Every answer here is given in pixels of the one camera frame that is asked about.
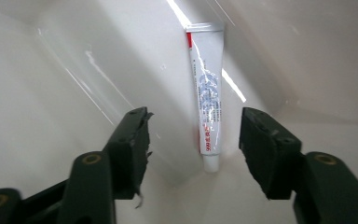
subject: white tube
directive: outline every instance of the white tube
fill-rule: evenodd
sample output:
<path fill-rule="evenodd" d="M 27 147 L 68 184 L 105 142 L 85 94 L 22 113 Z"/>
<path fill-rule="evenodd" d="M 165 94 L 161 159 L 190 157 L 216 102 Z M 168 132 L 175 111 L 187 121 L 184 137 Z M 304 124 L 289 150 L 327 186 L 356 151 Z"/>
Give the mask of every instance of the white tube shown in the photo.
<path fill-rule="evenodd" d="M 200 153 L 205 171 L 217 172 L 222 150 L 220 123 L 224 24 L 191 24 L 186 32 L 199 102 Z"/>

